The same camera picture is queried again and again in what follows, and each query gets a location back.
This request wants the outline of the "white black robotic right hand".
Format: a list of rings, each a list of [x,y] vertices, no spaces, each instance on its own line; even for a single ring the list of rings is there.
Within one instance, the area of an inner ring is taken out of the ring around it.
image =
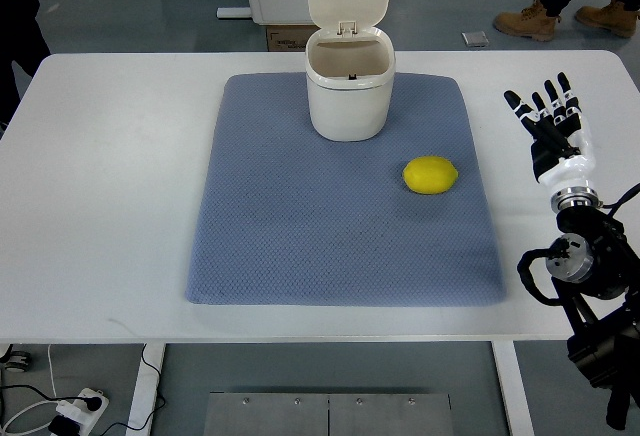
[[[556,213],[569,207],[598,207],[592,182],[596,159],[579,99],[564,73],[557,75],[556,82],[545,81],[544,89],[549,100],[534,92],[531,105],[512,90],[504,92],[507,104],[532,137],[534,177],[546,188]]]

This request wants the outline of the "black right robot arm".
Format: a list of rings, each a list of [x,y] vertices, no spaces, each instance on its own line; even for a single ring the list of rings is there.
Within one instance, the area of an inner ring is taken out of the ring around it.
[[[610,390],[606,423],[618,431],[639,401],[639,257],[615,214],[638,193],[633,186],[604,204],[587,187],[556,192],[561,236],[517,265],[531,296],[563,308],[573,330],[568,358],[592,387]]]

